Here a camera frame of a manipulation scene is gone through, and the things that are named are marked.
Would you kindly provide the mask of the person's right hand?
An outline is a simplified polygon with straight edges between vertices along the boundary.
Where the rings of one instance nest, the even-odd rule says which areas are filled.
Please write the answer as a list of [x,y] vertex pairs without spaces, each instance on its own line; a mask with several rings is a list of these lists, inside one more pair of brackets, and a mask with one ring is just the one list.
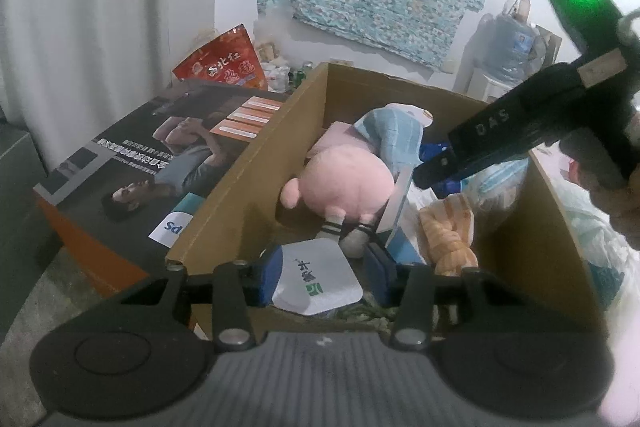
[[598,182],[592,172],[582,168],[576,160],[571,160],[570,179],[589,193],[593,205],[610,217],[612,228],[625,237],[631,248],[638,251],[640,242],[639,168],[634,170],[626,186],[609,190]]

